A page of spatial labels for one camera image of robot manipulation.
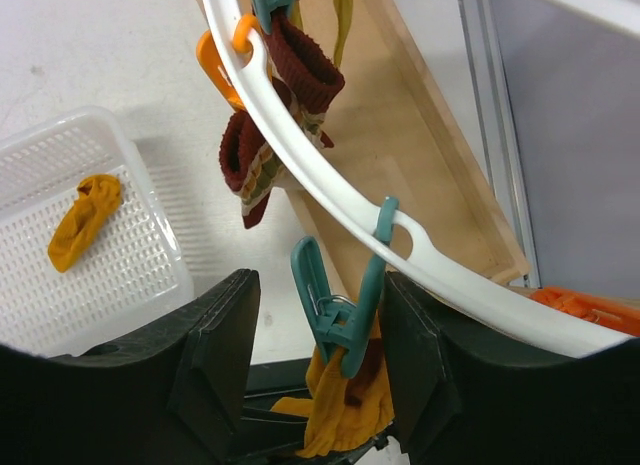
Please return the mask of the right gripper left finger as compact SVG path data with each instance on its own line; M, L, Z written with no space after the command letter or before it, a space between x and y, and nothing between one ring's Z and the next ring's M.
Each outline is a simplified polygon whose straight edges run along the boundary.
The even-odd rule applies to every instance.
M260 304L240 269L74 357L1 349L5 464L221 464L243 407Z

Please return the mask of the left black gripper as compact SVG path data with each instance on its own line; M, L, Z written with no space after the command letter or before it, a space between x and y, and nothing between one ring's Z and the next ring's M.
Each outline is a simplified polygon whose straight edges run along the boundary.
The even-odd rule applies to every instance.
M306 420L272 412L280 398L307 398L308 358L254 364L249 368L241 421L232 434L226 464L355 464L371 450L381 451L398 437L390 424L365 444L347 452L304 459L296 451L304 445Z

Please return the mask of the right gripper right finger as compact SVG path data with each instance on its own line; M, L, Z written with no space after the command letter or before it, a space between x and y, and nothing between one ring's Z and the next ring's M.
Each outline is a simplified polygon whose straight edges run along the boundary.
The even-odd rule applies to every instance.
M414 464L635 464L639 343L581 359L508 338L397 272L380 327Z

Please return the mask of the mustard sock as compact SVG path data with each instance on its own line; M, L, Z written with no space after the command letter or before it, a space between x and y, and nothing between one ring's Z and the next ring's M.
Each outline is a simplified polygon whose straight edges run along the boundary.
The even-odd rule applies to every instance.
M365 357L355 377L341 375L345 350L337 348L328 362L313 350L306 372L309 399L283 397L271 410L307 419L302 458L353 450L383 431L394 418L384 347L375 322Z
M56 228L47 249L59 273L75 265L122 203L122 185L113 175L88 176L76 190L78 197Z

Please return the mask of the teal clothespin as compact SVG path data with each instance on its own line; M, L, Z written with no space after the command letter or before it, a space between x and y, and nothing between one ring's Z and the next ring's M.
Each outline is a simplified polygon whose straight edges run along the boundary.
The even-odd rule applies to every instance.
M383 293L387 263L373 255L363 275L356 301L331 292L321 248L307 235L293 248L291 271L300 302L321 359L328 363L339 348L343 377L355 377L363 363L376 310Z

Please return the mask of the orange clothespin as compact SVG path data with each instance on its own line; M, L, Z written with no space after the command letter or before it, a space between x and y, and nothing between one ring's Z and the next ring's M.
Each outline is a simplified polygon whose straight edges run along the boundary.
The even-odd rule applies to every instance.
M537 289L529 298L582 320L639 336L639 309L622 302L559 287Z

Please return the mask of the white round sock hanger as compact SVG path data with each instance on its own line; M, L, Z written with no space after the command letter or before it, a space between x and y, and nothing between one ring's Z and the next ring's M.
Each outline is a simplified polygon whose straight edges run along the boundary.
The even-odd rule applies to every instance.
M305 137L266 72L259 33L241 23L238 0L203 0L206 19L229 79L263 136L304 189L344 228L396 270L456 311L510 338L581 358L630 340L630 335L551 309L512 292L439 252L409 215L393 222L412 239L402 258L374 236L380 207L354 188Z

